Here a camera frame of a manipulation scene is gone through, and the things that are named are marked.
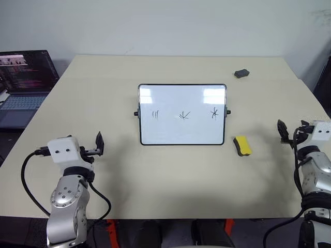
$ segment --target table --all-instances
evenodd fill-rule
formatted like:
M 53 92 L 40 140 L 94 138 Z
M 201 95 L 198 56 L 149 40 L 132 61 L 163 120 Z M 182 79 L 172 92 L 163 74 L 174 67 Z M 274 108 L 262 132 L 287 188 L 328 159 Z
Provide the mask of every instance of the table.
M 250 75 L 237 79 L 235 70 Z M 224 83 L 228 108 L 222 146 L 142 146 L 137 110 L 141 83 Z M 276 218 L 296 215 L 300 196 L 293 181 L 294 156 L 280 143 L 277 120 L 290 132 L 300 120 L 329 120 L 306 85 L 282 58 L 85 56 L 74 58 L 0 168 L 0 215 L 46 217 L 24 192 L 25 157 L 68 134 L 105 150 L 96 157 L 95 187 L 113 205 L 107 218 Z M 245 135 L 253 150 L 239 157 L 232 142 Z M 331 157 L 331 144 L 322 150 Z M 34 157 L 26 180 L 50 210 L 59 178 L 51 157 Z M 90 191 L 87 217 L 106 203 Z

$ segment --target yellow sponge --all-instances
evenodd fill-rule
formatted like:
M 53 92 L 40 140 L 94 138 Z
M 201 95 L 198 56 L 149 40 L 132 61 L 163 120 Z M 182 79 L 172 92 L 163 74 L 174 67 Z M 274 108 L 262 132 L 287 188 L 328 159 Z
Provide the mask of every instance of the yellow sponge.
M 233 139 L 234 144 L 236 145 L 237 152 L 239 156 L 249 156 L 252 154 L 252 150 L 247 142 L 245 136 L 236 136 Z

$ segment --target whiteboard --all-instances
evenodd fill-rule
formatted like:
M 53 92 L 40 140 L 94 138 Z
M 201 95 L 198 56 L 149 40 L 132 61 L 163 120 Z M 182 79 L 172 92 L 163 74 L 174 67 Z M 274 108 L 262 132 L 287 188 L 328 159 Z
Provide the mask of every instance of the whiteboard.
M 141 144 L 222 145 L 226 93 L 224 84 L 139 85 Z

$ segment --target black cable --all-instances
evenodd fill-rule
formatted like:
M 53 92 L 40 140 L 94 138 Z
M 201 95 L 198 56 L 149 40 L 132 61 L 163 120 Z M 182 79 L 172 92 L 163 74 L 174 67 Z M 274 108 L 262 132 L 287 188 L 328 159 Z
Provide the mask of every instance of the black cable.
M 297 187 L 297 189 L 300 192 L 301 197 L 304 197 L 304 193 L 302 191 L 301 187 L 301 181 L 300 181 L 300 175 L 299 175 L 299 165 L 298 165 L 298 147 L 297 147 L 297 140 L 296 140 L 296 134 L 298 132 L 299 128 L 295 129 L 293 134 L 293 149 L 294 149 L 294 163 L 295 163 L 295 169 L 294 169 L 294 183 Z
M 276 230 L 277 228 L 279 228 L 279 227 L 281 227 L 281 226 L 285 226 L 285 225 L 287 225 L 287 224 L 290 224 L 290 223 L 296 221 L 297 219 L 300 218 L 300 216 L 301 216 L 304 212 L 305 212 L 305 211 L 301 208 L 300 213 L 298 213 L 295 217 L 293 217 L 293 218 L 291 218 L 291 219 L 289 219 L 289 220 L 287 220 L 287 221 L 284 221 L 284 222 L 282 222 L 282 223 L 279 223 L 278 225 L 276 225 L 276 226 L 270 228 L 270 229 L 264 234 L 264 237 L 263 237 L 263 248 L 266 248 L 266 247 L 267 247 L 267 238 L 268 238 L 269 234 L 270 234 L 272 231 Z
M 94 248 L 97 248 L 97 241 L 95 240 L 95 225 L 93 225 L 92 237 L 94 242 Z
M 21 181 L 22 181 L 23 187 L 24 187 L 27 195 L 31 198 L 31 200 L 37 205 L 38 208 L 40 208 L 41 211 L 43 211 L 47 216 L 50 216 L 50 213 L 48 213 L 48 211 L 35 199 L 35 197 L 31 193 L 31 191 L 27 187 L 27 184 L 26 184 L 26 181 L 25 181 L 25 168 L 26 168 L 27 162 L 34 155 L 36 155 L 36 152 L 35 151 L 32 152 L 32 153 L 30 153 L 26 157 L 26 159 L 24 160 L 23 165 L 22 165 L 22 169 L 21 169 Z
M 88 183 L 88 185 L 90 186 L 90 188 L 98 195 L 100 196 L 102 199 L 104 199 L 106 201 L 106 203 L 108 204 L 108 210 L 104 213 L 103 216 L 101 216 L 99 219 L 97 219 L 87 230 L 87 235 L 89 233 L 89 231 L 93 228 L 93 241 L 94 241 L 94 246 L 95 248 L 97 247 L 97 243 L 96 243 L 96 239 L 95 239 L 95 225 L 100 222 L 101 220 L 103 220 L 110 212 L 110 210 L 112 209 L 112 205 L 110 203 L 110 201 L 104 196 L 102 195 L 94 186 L 91 182 Z
M 304 197 L 304 193 L 303 193 L 303 191 L 302 191 L 302 186 L 301 186 L 301 181 L 300 181 L 299 168 L 300 168 L 303 164 L 307 163 L 311 158 L 308 158 L 308 159 L 306 159 L 305 161 L 302 161 L 302 162 L 298 163 L 298 147 L 297 147 L 297 143 L 296 143 L 296 142 L 297 142 L 297 140 L 296 140 L 296 135 L 297 135 L 297 132 L 298 132 L 298 131 L 299 131 L 299 128 L 295 129 L 295 131 L 294 131 L 294 133 L 293 133 L 293 149 L 294 149 L 294 163 L 295 163 L 295 169 L 294 169 L 293 178 L 294 178 L 294 183 L 295 183 L 297 189 L 299 190 L 301 197 Z M 290 224 L 290 223 L 296 221 L 297 219 L 300 218 L 300 216 L 301 216 L 304 212 L 305 212 L 305 211 L 301 208 L 300 213 L 298 213 L 295 217 L 293 217 L 293 218 L 291 218 L 291 219 L 289 219 L 289 220 L 287 220 L 287 221 L 284 221 L 284 222 L 282 222 L 282 223 L 279 223 L 278 225 L 276 225 L 276 226 L 270 228 L 270 229 L 265 233 L 265 235 L 264 235 L 264 237 L 263 237 L 263 248 L 266 248 L 267 237 L 268 237 L 268 235 L 269 235 L 272 231 L 276 230 L 277 228 L 279 228 L 279 227 L 281 227 L 281 226 L 285 226 L 285 225 L 287 225 L 287 224 Z

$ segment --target white wall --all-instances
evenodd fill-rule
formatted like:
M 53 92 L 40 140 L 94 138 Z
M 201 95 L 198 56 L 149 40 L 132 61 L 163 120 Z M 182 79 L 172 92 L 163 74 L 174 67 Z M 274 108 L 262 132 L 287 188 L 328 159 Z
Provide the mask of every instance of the white wall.
M 0 0 L 0 51 L 283 56 L 313 89 L 331 50 L 331 0 Z

